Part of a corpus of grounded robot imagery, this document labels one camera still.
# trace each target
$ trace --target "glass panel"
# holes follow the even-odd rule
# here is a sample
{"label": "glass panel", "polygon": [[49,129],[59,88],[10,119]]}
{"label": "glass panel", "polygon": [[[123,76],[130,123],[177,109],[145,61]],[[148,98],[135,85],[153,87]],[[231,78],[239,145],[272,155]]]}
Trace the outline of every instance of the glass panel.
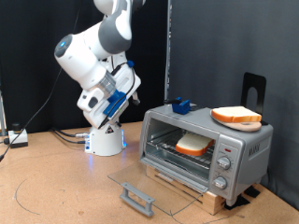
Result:
{"label": "glass panel", "polygon": [[[153,205],[170,216],[173,216],[188,207],[201,196],[199,192],[194,190],[192,191],[192,196],[185,193],[180,195],[179,193],[167,188],[165,185],[158,183],[156,180],[147,175],[147,165],[143,164],[141,161],[118,171],[115,174],[109,175],[108,177],[116,181],[118,184],[127,182],[134,188],[148,194],[150,197],[155,199]],[[168,177],[162,176],[159,181],[172,186],[167,181],[164,181],[166,178]],[[130,197],[138,203],[143,204],[138,197],[132,196],[132,194]]]}

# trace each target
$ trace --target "toaster oven top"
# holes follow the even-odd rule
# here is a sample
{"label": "toaster oven top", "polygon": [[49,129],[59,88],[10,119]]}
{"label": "toaster oven top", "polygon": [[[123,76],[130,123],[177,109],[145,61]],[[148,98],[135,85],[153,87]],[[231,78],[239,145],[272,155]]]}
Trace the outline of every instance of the toaster oven top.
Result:
{"label": "toaster oven top", "polygon": [[160,119],[164,122],[171,122],[173,125],[175,123],[185,123],[186,130],[189,130],[188,127],[198,126],[202,129],[207,130],[207,132],[213,133],[209,137],[213,139],[217,139],[217,136],[220,133],[223,133],[227,136],[231,136],[233,138],[238,138],[245,140],[246,142],[252,141],[256,139],[258,136],[263,135],[263,133],[269,132],[270,129],[273,129],[271,125],[262,126],[261,130],[254,133],[245,133],[240,132],[238,130],[234,130],[223,126],[222,124],[218,123],[210,116],[210,108],[202,108],[196,111],[190,111],[186,115],[180,115],[178,113],[174,113],[172,110],[171,105],[163,105],[160,107],[156,107],[151,109],[149,112],[155,114],[156,119]]}

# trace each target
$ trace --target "blue robot part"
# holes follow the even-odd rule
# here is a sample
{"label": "blue robot part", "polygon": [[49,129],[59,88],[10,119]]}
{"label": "blue robot part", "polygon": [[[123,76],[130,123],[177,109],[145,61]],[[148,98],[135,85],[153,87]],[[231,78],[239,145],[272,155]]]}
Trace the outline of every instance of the blue robot part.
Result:
{"label": "blue robot part", "polygon": [[123,134],[123,130],[121,130],[121,140],[122,140],[122,148],[126,148],[127,144],[124,141],[124,134]]}
{"label": "blue robot part", "polygon": [[126,96],[125,96],[124,92],[115,90],[115,92],[113,93],[113,95],[111,95],[107,100],[110,102],[110,104],[109,104],[109,106],[103,112],[105,115],[108,115],[110,109],[114,106],[114,104],[116,104],[120,100],[113,107],[111,113],[109,114],[109,117],[112,118],[112,116],[114,115],[114,113],[120,108],[120,106],[122,105],[122,103],[126,100]]}
{"label": "blue robot part", "polygon": [[134,63],[132,61],[127,61],[127,64],[129,67],[133,67],[134,66]]}

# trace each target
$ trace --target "control knob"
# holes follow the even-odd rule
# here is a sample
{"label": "control knob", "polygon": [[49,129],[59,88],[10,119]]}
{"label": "control knob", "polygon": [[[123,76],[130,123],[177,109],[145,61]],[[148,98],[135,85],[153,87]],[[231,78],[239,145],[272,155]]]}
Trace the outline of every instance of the control knob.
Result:
{"label": "control knob", "polygon": [[212,184],[219,189],[225,189],[227,186],[226,180],[221,176],[214,179]]}
{"label": "control knob", "polygon": [[223,168],[224,170],[227,170],[231,167],[231,162],[228,158],[226,157],[221,157],[217,160],[217,164]]}

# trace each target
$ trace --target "blue object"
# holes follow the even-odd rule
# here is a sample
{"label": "blue object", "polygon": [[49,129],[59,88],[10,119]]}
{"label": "blue object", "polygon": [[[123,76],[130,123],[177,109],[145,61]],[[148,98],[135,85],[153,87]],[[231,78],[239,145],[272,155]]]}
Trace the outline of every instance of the blue object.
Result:
{"label": "blue object", "polygon": [[172,104],[172,109],[176,113],[185,115],[191,110],[190,100],[181,101],[180,104]]}
{"label": "blue object", "polygon": [[122,105],[122,103],[126,100],[126,96],[125,96],[124,92],[115,90],[115,92],[113,93],[113,95],[111,95],[107,100],[110,102],[110,105],[104,110],[103,114],[105,114],[105,115],[108,115],[108,113],[111,110],[111,108],[114,106],[114,104],[116,104],[114,106],[114,108],[112,109],[111,113],[109,114],[109,117],[112,118],[112,116],[114,115],[114,113],[120,108],[120,106]]}
{"label": "blue object", "polygon": [[132,61],[127,61],[127,64],[129,67],[133,67],[134,66],[134,63]]}

